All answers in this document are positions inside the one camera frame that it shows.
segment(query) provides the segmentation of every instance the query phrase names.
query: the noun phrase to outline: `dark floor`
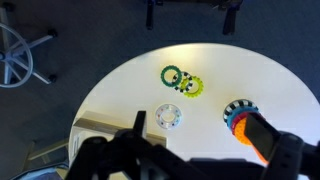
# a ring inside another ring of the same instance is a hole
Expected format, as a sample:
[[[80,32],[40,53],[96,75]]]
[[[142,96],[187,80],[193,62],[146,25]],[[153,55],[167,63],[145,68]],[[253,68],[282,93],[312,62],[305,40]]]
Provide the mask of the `dark floor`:
[[[211,42],[254,50],[289,68],[320,98],[320,1],[247,0],[234,36],[221,35],[225,13],[207,4],[156,7],[149,31],[143,0],[12,2],[17,6],[12,26],[25,38],[57,29],[59,37],[33,49],[33,55],[38,70],[59,79],[45,85],[31,78],[19,88],[0,89],[0,179],[19,172],[32,140],[41,148],[68,137],[77,109],[101,78],[160,47]]]

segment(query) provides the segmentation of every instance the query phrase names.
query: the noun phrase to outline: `orange object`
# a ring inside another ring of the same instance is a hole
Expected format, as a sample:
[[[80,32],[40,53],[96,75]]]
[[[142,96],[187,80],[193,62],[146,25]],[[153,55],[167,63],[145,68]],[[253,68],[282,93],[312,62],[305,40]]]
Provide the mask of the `orange object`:
[[[268,164],[269,162],[260,154],[260,152],[254,147],[252,146],[254,151],[256,152],[256,154],[258,155],[259,159],[264,163],[264,164]]]
[[[244,135],[246,122],[247,122],[247,118],[243,118],[237,123],[236,127],[234,128],[234,136],[237,138],[237,140],[240,143],[250,146],[252,145],[251,141]]]

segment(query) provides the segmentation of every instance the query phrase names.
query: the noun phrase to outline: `white ring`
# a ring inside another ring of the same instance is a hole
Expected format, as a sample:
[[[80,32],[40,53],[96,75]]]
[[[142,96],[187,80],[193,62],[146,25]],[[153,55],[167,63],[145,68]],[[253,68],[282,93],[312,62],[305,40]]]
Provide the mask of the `white ring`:
[[[166,113],[172,113],[174,114],[174,118],[172,121],[165,121],[163,119],[163,115]],[[182,114],[180,109],[172,104],[164,104],[162,106],[160,106],[157,111],[156,111],[156,121],[158,123],[158,125],[164,129],[172,129],[177,127],[181,120],[182,120]]]

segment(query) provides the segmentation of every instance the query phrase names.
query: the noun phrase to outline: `black and white ring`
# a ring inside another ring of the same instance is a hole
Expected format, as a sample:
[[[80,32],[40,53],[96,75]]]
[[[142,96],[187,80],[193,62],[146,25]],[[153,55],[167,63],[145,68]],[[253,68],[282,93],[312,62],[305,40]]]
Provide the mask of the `black and white ring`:
[[[163,115],[171,113],[174,115],[172,121],[165,121]],[[164,129],[172,129],[177,127],[182,120],[182,114],[180,109],[172,104],[164,104],[160,106],[156,111],[156,121],[158,125]]]
[[[237,107],[253,107],[256,110],[258,110],[258,107],[251,101],[246,100],[246,99],[240,99],[240,100],[235,100],[232,103],[230,103],[226,109],[223,112],[223,120],[224,122],[227,122],[228,116],[232,115],[232,111],[235,110]]]
[[[181,88],[181,85],[178,85],[178,86],[174,87],[174,89],[176,91],[181,92],[181,93],[185,93],[185,92],[188,92],[192,88],[193,81],[192,81],[192,76],[189,73],[187,73],[187,72],[181,72],[181,73],[182,73],[182,75],[184,77],[186,77],[189,80],[189,82],[188,82],[187,86],[185,88],[183,88],[183,89]],[[177,79],[178,79],[178,74],[173,76],[172,83],[176,82]]]

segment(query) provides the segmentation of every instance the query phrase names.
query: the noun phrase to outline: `white tabletop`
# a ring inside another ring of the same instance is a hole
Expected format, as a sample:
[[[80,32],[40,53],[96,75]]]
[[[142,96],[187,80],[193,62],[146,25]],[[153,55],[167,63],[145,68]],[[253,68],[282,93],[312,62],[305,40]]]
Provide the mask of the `white tabletop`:
[[[166,87],[160,73],[168,65],[200,77],[202,94],[190,99]],[[253,101],[278,130],[311,144],[320,139],[319,103],[298,77],[266,56],[221,44],[170,46],[124,63],[88,94],[74,123],[91,111],[116,117],[108,123],[132,127],[137,111],[146,110],[147,132],[167,137],[168,149],[184,160],[245,158],[262,164],[223,122],[224,108],[237,99]],[[156,109],[163,104],[174,104],[182,111],[183,120],[175,129],[162,129],[155,121]]]

